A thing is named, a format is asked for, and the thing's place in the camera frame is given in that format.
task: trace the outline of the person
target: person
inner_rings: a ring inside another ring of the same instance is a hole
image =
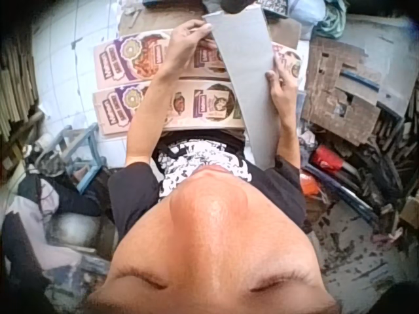
[[[120,243],[92,313],[339,313],[301,230],[297,87],[280,67],[266,77],[281,122],[276,165],[243,157],[221,130],[162,135],[175,84],[211,25],[172,32],[166,59],[128,131],[126,167],[109,179]],[[159,184],[150,167],[164,173]]]

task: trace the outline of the finger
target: finger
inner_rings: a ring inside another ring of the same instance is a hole
[[[198,43],[199,47],[203,47],[203,48],[208,48],[208,49],[212,49],[215,50],[217,49],[217,45],[215,44],[215,41],[211,40],[211,39],[202,39],[199,43]]]
[[[275,71],[268,71],[266,72],[266,78],[269,81],[270,86],[270,93],[272,97],[279,96],[279,94],[282,92],[281,84],[280,84],[280,78]]]
[[[192,28],[201,27],[203,25],[205,25],[205,21],[203,20],[189,20],[188,22],[181,24],[179,27],[181,29],[191,30]]]
[[[278,55],[275,55],[275,66],[278,70],[278,73],[280,75],[280,78],[283,80],[283,83],[285,85],[290,85],[294,78],[292,77],[291,73],[286,70],[284,62],[281,61],[280,57]]]
[[[212,31],[212,25],[210,23],[206,23],[201,27],[197,28],[192,34],[189,35],[189,38],[192,39],[194,42],[198,43],[201,39],[208,36]]]

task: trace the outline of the black t-shirt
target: black t-shirt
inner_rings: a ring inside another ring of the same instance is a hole
[[[165,139],[164,144],[170,141],[171,139]],[[235,152],[238,162],[246,165],[251,177],[247,181],[278,206],[297,226],[302,227],[306,218],[306,202],[300,186],[299,170],[278,156],[273,168],[262,171],[243,158],[240,153],[242,145],[235,145],[239,142],[234,138],[223,134],[217,141],[228,142],[226,151]],[[131,164],[112,175],[108,185],[115,225],[121,240],[138,219],[158,202],[162,187],[150,165],[142,162]]]

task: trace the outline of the nose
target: nose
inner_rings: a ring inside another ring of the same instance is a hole
[[[247,196],[219,173],[203,170],[197,179],[185,181],[173,195],[170,211],[184,280],[196,291],[222,297],[237,273],[231,269],[237,266],[232,250],[240,250],[235,235],[246,215]]]

